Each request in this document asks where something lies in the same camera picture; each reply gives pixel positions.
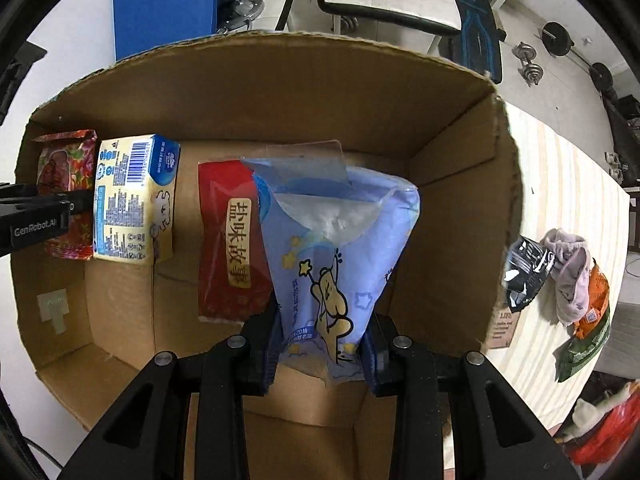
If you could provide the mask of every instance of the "piece of tape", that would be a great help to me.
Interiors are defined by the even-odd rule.
[[[66,300],[66,289],[54,290],[38,296],[40,319],[50,321],[56,334],[62,334],[66,330],[63,316],[69,313],[69,304]]]

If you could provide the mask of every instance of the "tissue box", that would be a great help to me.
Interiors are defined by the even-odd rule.
[[[153,265],[173,256],[180,145],[158,135],[105,140],[95,173],[94,257]]]

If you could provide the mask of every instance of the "red floral package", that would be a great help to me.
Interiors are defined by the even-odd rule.
[[[273,287],[252,174],[239,160],[198,166],[204,226],[198,288],[202,321],[245,321],[267,307]]]
[[[93,130],[78,130],[37,137],[42,152],[38,160],[38,193],[94,188],[95,142]],[[47,254],[71,260],[89,260],[92,248],[93,213],[86,211],[69,219],[68,233],[45,242]]]

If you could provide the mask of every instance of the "blue panel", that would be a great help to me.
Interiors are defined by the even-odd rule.
[[[216,31],[216,0],[113,0],[116,60]]]

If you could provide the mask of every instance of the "barcode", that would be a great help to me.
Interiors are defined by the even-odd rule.
[[[131,155],[127,166],[127,184],[138,184],[143,181],[148,149],[148,141],[134,142],[131,145]]]

